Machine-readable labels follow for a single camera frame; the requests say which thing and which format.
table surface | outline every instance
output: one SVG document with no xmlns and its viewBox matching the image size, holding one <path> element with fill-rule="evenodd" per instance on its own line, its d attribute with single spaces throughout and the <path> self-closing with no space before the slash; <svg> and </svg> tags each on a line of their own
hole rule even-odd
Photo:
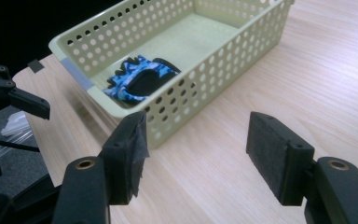
<svg viewBox="0 0 358 224">
<path fill-rule="evenodd" d="M 95 156 L 117 120 L 53 55 L 14 80 L 47 99 L 50 120 L 27 116 L 55 185 L 66 165 Z M 305 223 L 283 207 L 245 153 L 251 111 L 269 114 L 315 147 L 358 167 L 358 1 L 297 0 L 281 42 L 159 148 L 138 198 L 111 206 L 114 223 Z"/>
</svg>

plastic basket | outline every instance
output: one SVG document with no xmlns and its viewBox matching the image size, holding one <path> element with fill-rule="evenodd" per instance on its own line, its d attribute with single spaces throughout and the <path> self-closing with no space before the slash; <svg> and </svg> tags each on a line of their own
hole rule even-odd
<svg viewBox="0 0 358 224">
<path fill-rule="evenodd" d="M 49 43 L 82 88 L 121 119 L 147 111 L 159 146 L 276 45 L 294 0 L 127 0 Z M 138 105 L 106 96 L 128 57 L 163 58 L 182 72 Z"/>
</svg>

blue object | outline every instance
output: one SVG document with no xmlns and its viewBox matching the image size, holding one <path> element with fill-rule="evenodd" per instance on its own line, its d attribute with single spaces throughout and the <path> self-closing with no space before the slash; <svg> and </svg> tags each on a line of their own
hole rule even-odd
<svg viewBox="0 0 358 224">
<path fill-rule="evenodd" d="M 146 97 L 169 80 L 179 74 L 179 69 L 170 63 L 155 59 L 147 60 L 144 56 L 128 59 L 121 65 L 122 71 L 117 71 L 115 76 L 108 78 L 112 88 L 103 92 L 121 101 L 141 102 Z"/>
</svg>

